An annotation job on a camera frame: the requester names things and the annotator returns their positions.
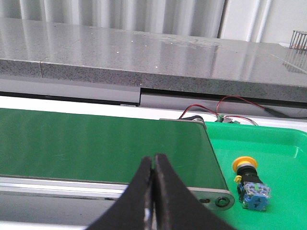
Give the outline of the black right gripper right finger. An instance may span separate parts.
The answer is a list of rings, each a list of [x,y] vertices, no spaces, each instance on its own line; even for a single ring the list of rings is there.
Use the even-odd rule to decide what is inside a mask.
[[[155,155],[154,202],[159,230],[233,230],[203,206],[164,154]]]

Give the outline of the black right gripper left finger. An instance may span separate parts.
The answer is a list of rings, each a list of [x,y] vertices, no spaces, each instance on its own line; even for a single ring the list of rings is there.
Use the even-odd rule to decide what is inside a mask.
[[[120,198],[88,230],[150,230],[153,224],[152,160],[144,157]]]

